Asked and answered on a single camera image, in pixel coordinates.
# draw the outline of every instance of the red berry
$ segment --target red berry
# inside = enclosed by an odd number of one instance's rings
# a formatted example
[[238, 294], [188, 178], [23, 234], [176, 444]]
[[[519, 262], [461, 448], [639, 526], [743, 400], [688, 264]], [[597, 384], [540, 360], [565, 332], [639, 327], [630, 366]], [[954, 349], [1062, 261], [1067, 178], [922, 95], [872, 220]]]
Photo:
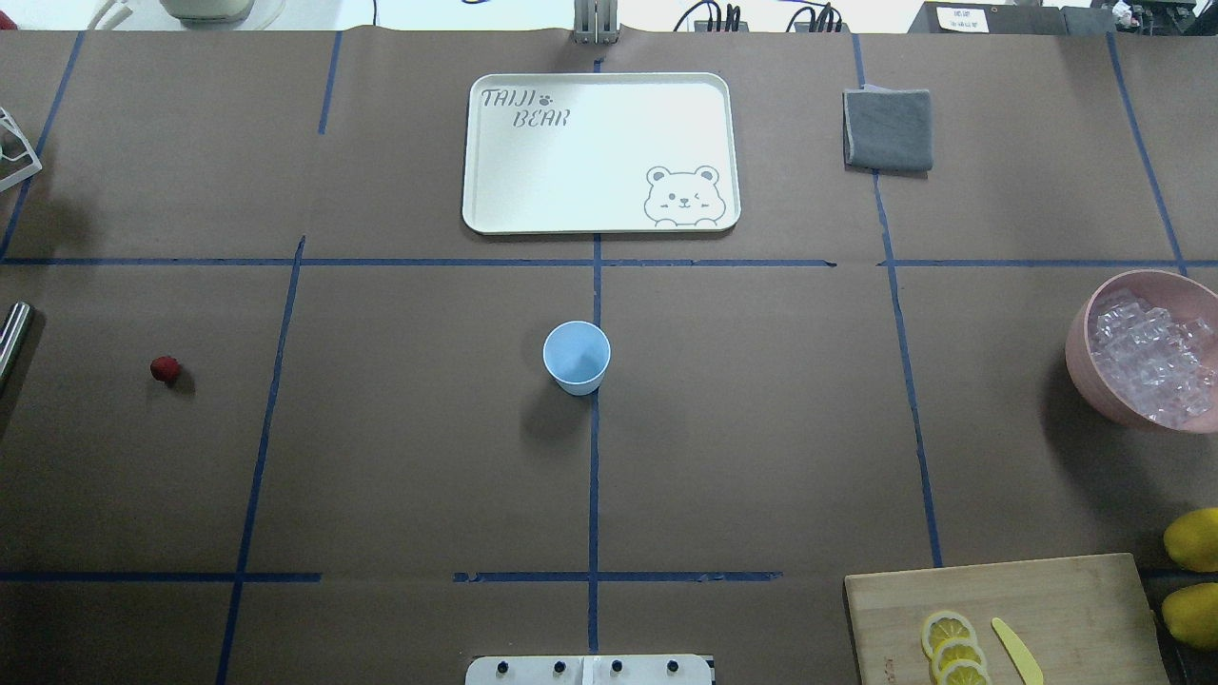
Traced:
[[157, 357], [151, 364], [152, 378], [161, 383], [173, 383], [181, 373], [181, 364], [173, 357]]

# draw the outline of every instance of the light blue plastic cup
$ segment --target light blue plastic cup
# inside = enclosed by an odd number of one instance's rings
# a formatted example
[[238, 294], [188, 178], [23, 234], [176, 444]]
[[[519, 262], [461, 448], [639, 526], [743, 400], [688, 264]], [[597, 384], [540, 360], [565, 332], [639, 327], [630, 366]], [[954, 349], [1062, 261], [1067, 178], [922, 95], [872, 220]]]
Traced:
[[549, 332], [541, 356], [563, 390], [588, 395], [600, 388], [609, 368], [609, 338], [586, 321], [569, 321]]

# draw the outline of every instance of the wooden cutting board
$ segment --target wooden cutting board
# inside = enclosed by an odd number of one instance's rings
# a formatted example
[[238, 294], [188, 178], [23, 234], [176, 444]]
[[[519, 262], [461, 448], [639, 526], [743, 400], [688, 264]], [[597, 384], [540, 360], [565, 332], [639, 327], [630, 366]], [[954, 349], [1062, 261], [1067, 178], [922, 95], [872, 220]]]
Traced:
[[1022, 683], [994, 617], [1023, 639], [1046, 685], [1168, 685], [1132, 555], [848, 575], [845, 594], [862, 685], [932, 683], [921, 635], [938, 609], [973, 624], [994, 685]]

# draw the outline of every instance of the pink bowl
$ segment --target pink bowl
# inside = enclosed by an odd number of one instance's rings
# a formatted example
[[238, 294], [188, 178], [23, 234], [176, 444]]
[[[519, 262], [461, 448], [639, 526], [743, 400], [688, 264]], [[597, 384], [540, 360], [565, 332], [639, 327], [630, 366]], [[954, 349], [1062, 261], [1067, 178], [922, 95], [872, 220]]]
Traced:
[[[1172, 429], [1139, 414], [1100, 375], [1100, 369], [1091, 360], [1091, 336], [1088, 335], [1088, 322], [1091, 319], [1091, 308], [1096, 300], [1122, 288], [1128, 288], [1135, 296], [1142, 297], [1151, 305], [1166, 308], [1175, 321], [1203, 318], [1218, 328], [1218, 295], [1192, 279], [1166, 271], [1150, 269], [1130, 271], [1112, 277], [1083, 305], [1066, 336], [1066, 368], [1069, 371], [1071, 379], [1074, 380], [1074, 386], [1096, 411], [1122, 425], [1168, 433], [1218, 431], [1218, 388], [1209, 391], [1214, 400], [1214, 408], [1190, 418], [1179, 429]], [[1211, 346], [1202, 356], [1201, 363], [1216, 368], [1218, 345]]]

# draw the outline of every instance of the lemon slice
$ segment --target lemon slice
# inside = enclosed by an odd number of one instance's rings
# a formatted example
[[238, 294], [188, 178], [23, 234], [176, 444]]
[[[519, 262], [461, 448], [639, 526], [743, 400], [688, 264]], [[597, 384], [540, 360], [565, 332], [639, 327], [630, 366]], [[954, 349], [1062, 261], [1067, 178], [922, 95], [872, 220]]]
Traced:
[[988, 665], [985, 652], [973, 642], [972, 637], [951, 637], [939, 642], [939, 646], [934, 648], [934, 657], [931, 658], [931, 673], [934, 674], [935, 680], [944, 672], [944, 668], [955, 661], [971, 661], [980, 664], [983, 669]]
[[938, 611], [926, 617], [922, 623], [922, 652], [926, 658], [934, 658], [934, 648], [952, 637], [963, 637], [976, 644], [977, 631], [967, 618], [954, 611]]
[[935, 683], [938, 685], [994, 685], [985, 667], [968, 659], [956, 659], [945, 665]]

